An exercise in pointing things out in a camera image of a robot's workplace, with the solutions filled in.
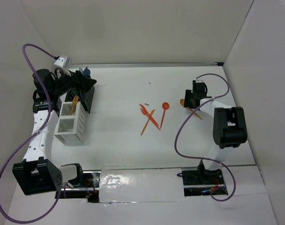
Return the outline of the orange plastic spoon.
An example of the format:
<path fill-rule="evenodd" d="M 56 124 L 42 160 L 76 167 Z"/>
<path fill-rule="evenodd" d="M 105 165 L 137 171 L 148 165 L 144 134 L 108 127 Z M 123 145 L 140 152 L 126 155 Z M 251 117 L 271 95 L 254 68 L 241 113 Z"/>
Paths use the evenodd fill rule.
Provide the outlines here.
<path fill-rule="evenodd" d="M 169 109 L 169 103 L 168 102 L 164 102 L 162 104 L 162 108 L 163 108 L 163 114 L 162 114 L 162 118 L 161 118 L 160 128 L 162 128 L 162 125 L 163 125 L 163 122 L 164 122 L 165 112 L 166 112 L 166 110 Z"/>

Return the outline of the orange plastic fork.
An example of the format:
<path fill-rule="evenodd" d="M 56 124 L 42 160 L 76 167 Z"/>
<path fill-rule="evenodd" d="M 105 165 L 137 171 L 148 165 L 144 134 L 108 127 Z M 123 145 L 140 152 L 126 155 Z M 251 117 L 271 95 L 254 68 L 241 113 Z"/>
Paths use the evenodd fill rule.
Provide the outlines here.
<path fill-rule="evenodd" d="M 140 108 L 143 115 L 147 115 L 146 111 L 143 108 Z"/>

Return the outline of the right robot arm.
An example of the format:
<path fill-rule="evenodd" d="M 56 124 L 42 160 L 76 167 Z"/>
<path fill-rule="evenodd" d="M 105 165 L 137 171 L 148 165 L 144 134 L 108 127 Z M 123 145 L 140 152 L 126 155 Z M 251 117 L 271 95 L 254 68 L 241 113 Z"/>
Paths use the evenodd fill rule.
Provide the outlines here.
<path fill-rule="evenodd" d="M 195 178 L 202 184 L 208 184 L 218 177 L 220 164 L 225 161 L 232 149 L 245 143 L 248 138 L 244 110 L 242 107 L 225 105 L 207 95 L 204 81 L 193 80 L 192 90 L 186 90 L 183 106 L 200 110 L 213 118 L 213 144 L 206 156 L 208 161 L 200 160 Z"/>

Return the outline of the blue plastic spoon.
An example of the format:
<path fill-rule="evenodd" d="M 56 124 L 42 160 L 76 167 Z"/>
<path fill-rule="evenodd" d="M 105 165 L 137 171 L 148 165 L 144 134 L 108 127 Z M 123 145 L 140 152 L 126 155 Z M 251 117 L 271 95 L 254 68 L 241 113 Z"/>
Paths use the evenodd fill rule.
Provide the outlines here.
<path fill-rule="evenodd" d="M 84 70 L 83 70 L 83 75 L 87 78 L 90 78 L 90 70 L 88 69 L 88 67 L 86 67 Z"/>

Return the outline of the yellow plastic spoon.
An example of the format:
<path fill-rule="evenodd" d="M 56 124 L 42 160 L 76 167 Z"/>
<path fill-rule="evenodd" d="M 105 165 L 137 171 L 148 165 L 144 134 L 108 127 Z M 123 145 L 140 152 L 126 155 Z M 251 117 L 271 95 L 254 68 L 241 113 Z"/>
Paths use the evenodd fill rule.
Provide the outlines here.
<path fill-rule="evenodd" d="M 185 99 L 180 99 L 180 104 L 181 104 L 184 108 L 186 108 L 186 109 L 188 109 L 188 110 L 190 110 L 190 111 L 193 111 L 193 109 L 191 109 L 191 108 L 189 108 L 189 107 L 185 107 L 185 106 L 184 106 L 184 102 L 185 102 Z M 198 113 L 195 113 L 195 116 L 202 120 L 202 117 L 201 117 Z"/>

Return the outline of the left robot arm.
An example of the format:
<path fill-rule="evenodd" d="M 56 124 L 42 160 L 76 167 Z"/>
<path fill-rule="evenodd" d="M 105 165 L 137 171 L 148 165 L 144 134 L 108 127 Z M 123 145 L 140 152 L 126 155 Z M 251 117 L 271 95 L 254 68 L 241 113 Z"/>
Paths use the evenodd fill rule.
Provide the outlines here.
<path fill-rule="evenodd" d="M 34 137 L 22 162 L 13 165 L 13 175 L 25 195 L 59 191 L 62 173 L 51 162 L 52 142 L 82 143 L 86 115 L 90 113 L 96 80 L 88 68 L 66 74 L 56 68 L 32 75 Z"/>

